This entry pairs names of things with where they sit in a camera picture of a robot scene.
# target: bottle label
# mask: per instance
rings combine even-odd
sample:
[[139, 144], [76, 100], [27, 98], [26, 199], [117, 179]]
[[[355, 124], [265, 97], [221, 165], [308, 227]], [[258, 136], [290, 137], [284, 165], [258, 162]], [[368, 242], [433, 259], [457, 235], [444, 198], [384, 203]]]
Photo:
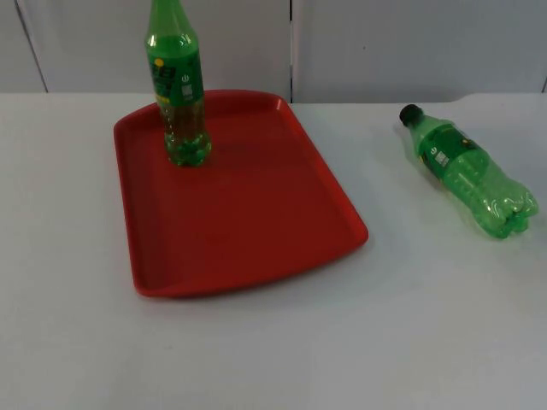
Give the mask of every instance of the bottle label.
[[150, 70], [159, 103], [174, 107], [190, 105], [203, 97], [199, 52], [182, 58], [149, 55]]
[[443, 179], [448, 166], [461, 154], [480, 147], [452, 125], [441, 126], [420, 144], [420, 159], [438, 179]]

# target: soda bottle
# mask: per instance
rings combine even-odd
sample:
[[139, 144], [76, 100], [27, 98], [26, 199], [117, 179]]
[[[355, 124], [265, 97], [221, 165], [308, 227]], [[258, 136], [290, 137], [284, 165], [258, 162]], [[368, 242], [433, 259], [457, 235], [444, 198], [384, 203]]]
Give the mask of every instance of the soda bottle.
[[200, 165], [211, 140], [205, 130], [199, 45], [179, 0], [152, 0], [146, 52], [169, 160]]
[[412, 135], [415, 153], [491, 236], [507, 237], [528, 227], [538, 203], [522, 184], [508, 178], [474, 141], [448, 120], [409, 105], [399, 115]]

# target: white table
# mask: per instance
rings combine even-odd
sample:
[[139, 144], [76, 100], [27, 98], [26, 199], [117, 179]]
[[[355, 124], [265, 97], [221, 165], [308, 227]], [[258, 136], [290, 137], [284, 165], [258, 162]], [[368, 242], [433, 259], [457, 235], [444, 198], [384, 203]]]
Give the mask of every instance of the white table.
[[[0, 96], [0, 408], [547, 407], [547, 219], [495, 241], [405, 156], [402, 104], [296, 105], [368, 244], [259, 290], [132, 287], [112, 126], [144, 95]], [[424, 104], [547, 207], [547, 97]]]

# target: bottle cap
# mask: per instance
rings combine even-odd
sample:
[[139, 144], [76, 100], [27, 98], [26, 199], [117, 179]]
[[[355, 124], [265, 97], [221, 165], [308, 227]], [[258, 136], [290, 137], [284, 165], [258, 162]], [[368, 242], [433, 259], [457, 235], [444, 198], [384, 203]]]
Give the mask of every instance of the bottle cap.
[[417, 105], [407, 105], [399, 114], [399, 120], [404, 126], [408, 126], [414, 120], [418, 120], [424, 114], [423, 110]]

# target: red tray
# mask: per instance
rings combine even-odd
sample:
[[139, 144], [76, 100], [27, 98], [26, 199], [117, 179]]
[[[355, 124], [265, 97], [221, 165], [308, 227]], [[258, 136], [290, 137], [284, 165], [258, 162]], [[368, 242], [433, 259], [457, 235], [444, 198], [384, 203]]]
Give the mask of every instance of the red tray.
[[287, 278], [361, 246], [367, 227], [287, 103], [208, 91], [213, 152], [176, 167], [155, 104], [114, 129], [133, 281], [203, 296]]

